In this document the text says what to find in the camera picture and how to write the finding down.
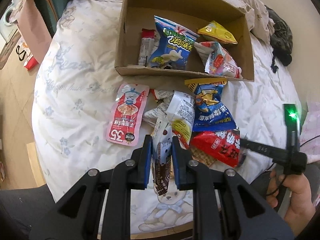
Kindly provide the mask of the person's right hand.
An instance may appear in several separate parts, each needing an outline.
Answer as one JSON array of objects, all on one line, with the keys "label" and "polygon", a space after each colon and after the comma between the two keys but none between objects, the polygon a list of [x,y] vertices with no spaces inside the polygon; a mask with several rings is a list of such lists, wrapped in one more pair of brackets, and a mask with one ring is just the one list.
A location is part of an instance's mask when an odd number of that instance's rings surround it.
[{"label": "person's right hand", "polygon": [[292,192],[291,202],[284,217],[295,236],[308,225],[316,210],[311,201],[310,183],[304,174],[289,175],[283,185]]}]

